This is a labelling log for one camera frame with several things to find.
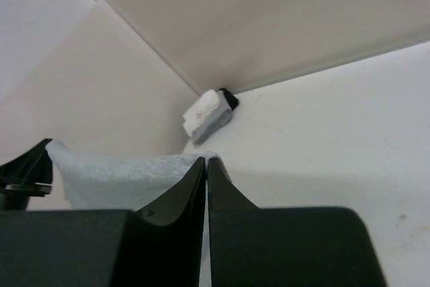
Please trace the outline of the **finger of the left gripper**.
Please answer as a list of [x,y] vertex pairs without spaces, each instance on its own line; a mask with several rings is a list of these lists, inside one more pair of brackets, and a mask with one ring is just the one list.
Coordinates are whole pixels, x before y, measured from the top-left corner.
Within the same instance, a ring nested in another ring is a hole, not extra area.
[[45,138],[36,146],[1,166],[1,194],[45,196],[52,191],[53,167]]

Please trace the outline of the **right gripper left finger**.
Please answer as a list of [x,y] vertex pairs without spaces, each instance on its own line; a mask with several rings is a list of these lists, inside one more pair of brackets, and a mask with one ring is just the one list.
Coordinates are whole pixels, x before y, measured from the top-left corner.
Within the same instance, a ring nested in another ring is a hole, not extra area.
[[2,286],[197,286],[205,161],[137,211],[27,211],[1,188]]

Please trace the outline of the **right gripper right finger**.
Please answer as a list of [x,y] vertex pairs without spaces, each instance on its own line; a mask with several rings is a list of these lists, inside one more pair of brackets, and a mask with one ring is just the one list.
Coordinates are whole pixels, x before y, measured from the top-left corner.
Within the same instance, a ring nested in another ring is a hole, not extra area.
[[260,208],[207,168],[213,286],[385,286],[362,219],[343,207]]

